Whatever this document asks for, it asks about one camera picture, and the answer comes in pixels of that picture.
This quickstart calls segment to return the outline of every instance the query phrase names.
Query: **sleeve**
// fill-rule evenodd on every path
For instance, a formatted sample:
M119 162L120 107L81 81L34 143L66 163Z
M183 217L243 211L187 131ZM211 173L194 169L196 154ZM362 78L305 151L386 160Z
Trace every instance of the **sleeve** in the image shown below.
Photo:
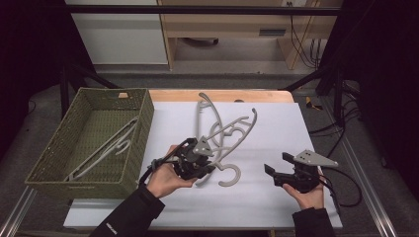
M335 232L325 208L308 208L293 214L296 237L334 237Z
M142 236L164 206L160 199L142 185L117 206L90 236Z

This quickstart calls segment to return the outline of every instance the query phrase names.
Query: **woven plastic basket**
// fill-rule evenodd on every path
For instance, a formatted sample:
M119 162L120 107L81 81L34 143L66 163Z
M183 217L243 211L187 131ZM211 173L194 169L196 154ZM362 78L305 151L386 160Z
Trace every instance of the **woven plastic basket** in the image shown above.
M153 114L147 89L80 89L25 184L54 198L126 198L137 186ZM110 152L83 177L65 181L123 135L124 151Z

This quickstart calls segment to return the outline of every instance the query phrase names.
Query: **person's right hand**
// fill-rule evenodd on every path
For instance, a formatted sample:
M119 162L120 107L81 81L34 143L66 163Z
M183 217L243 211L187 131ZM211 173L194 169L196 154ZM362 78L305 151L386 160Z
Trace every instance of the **person's right hand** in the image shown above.
M306 194L300 193L299 191L297 191L296 189L294 189L292 186L288 184L283 184L283 188L284 190L286 190L286 192L290 196L295 198L301 210L311 208L311 207L314 207L315 209L324 208L324 195L323 195L322 184L319 184L317 187L315 187L314 189L312 189L310 192Z

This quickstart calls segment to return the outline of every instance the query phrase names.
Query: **white table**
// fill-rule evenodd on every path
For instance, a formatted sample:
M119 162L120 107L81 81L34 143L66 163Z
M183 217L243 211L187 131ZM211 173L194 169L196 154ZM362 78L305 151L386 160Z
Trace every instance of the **white table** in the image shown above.
M155 113L147 141L143 172L152 159L164 156L172 144L195 136L197 103L155 102ZM150 229L213 230L213 229L282 229L293 228L292 214L299 211L296 201L282 188L275 187L265 174L264 164L277 172L293 173L293 165L282 159L282 152L296 155L304 149L313 150L304 120L295 103L215 103L224 124L242 116L258 120L243 143L223 163L237 165L240 181L229 188L218 181L230 181L233 172L215 170L203 186L181 189L162 201L166 204ZM210 109L202 113L203 127L210 129ZM333 227L342 222L325 191L325 207ZM92 229L121 202L115 199L76 199L64 222L65 227Z

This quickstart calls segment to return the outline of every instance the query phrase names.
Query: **white cabinet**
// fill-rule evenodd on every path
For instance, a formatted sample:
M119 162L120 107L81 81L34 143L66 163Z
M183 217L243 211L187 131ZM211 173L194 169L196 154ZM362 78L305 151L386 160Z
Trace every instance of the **white cabinet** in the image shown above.
M155 0L66 0L67 4L156 5ZM167 64L158 14L72 14L93 64Z

